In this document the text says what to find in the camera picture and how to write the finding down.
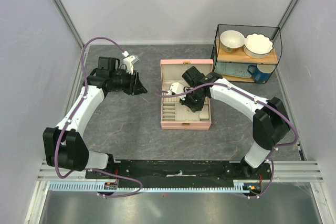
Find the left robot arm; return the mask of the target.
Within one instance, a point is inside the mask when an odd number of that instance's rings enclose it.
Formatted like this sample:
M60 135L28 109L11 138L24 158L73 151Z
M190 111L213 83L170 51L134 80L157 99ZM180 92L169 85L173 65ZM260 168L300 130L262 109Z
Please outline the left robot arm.
M78 99L67 115L55 126L43 132L46 162L51 167L82 171L97 168L103 178L111 178L115 165L109 155L88 150L83 133L98 105L112 91L127 95L147 93L134 64L135 55L120 61L112 57L100 57L97 68L86 77Z

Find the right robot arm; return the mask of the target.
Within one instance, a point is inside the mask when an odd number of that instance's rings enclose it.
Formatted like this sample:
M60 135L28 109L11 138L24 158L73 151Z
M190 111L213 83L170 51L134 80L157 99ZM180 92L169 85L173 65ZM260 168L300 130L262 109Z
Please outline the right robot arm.
M290 130L283 102L277 97L268 100L253 95L215 72L205 75L196 67L187 69L182 78L187 83L182 91L187 94L180 98L180 103L192 112L200 111L209 98L231 106L252 121L254 143L243 158L240 172L245 178L254 178L260 165Z

